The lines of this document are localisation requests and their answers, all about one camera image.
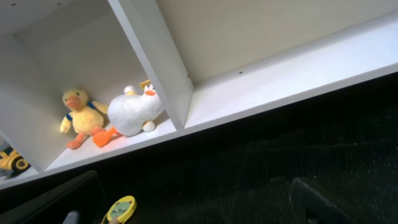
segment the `yellow toy truck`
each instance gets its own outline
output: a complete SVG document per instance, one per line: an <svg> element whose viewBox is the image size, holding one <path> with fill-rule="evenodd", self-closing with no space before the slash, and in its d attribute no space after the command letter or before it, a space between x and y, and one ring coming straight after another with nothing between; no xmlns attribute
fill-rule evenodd
<svg viewBox="0 0 398 224"><path fill-rule="evenodd" d="M29 167L30 164L8 143L0 145L0 177L15 177Z"/></svg>

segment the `yellow round object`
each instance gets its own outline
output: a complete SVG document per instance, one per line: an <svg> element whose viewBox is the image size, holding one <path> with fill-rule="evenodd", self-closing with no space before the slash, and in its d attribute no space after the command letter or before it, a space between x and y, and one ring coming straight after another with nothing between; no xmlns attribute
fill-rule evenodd
<svg viewBox="0 0 398 224"><path fill-rule="evenodd" d="M115 202L106 214L106 219L110 222L117 217L119 223L125 223L137 208L136 199L133 196L125 196Z"/></svg>
<svg viewBox="0 0 398 224"><path fill-rule="evenodd" d="M18 159L17 162L16 162L16 167L17 167L19 170L26 169L27 166L29 166L29 163L28 163L28 162L26 161L26 159L24 159L24 158L20 158L20 159Z"/></svg>

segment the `black tire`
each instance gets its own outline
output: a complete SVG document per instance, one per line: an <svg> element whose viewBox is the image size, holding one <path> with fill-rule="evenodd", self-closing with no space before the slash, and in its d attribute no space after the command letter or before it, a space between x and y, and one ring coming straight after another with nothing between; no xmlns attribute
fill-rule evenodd
<svg viewBox="0 0 398 224"><path fill-rule="evenodd" d="M12 169L14 170L14 172L12 173L12 176L16 176L19 175L20 173L24 172L25 170L30 168L30 164L27 165L27 167L25 169L18 169L17 167L17 161L23 159L22 156L18 156L17 158L14 159L14 161L12 162Z"/></svg>

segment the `toy wheel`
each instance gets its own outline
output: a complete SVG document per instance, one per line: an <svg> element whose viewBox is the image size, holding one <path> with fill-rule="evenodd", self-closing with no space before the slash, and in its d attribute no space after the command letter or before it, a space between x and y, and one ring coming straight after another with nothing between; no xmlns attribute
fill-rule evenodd
<svg viewBox="0 0 398 224"><path fill-rule="evenodd" d="M12 169L14 170L14 172L18 174L24 172L29 167L30 167L29 163L26 161L26 159L22 158L22 156L18 156L12 162Z"/></svg>

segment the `plush toy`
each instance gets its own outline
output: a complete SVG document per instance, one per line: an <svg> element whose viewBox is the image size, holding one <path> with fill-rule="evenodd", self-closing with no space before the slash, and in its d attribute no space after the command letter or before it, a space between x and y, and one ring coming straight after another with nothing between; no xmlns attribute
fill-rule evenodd
<svg viewBox="0 0 398 224"><path fill-rule="evenodd" d="M77 149L83 144L86 135L94 136L105 131L104 118L98 111L106 114L108 106L88 101L88 95L83 90L68 90L63 94L62 100L70 112L62 120L61 133L69 132L71 124L77 133L76 138L68 142L68 148Z"/></svg>
<svg viewBox="0 0 398 224"><path fill-rule="evenodd" d="M127 86L125 95L112 100L108 117L113 127L94 136L94 143L98 147L109 143L114 134L133 136L141 130L150 132L155 129L153 120L162 112L162 103L150 80L141 83L141 88L144 90L142 96L137 95L132 86Z"/></svg>

